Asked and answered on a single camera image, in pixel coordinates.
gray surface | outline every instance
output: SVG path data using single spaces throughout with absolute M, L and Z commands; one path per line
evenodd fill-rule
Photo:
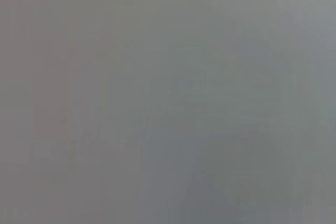
M 334 0 L 0 0 L 1 223 L 333 223 Z

gray wall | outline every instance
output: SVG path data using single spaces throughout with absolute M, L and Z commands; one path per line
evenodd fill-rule
M 334 0 L 0 0 L 1 223 L 333 223 Z

blurry background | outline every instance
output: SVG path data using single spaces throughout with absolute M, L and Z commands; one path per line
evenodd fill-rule
M 0 0 L 1 223 L 332 223 L 334 0 Z

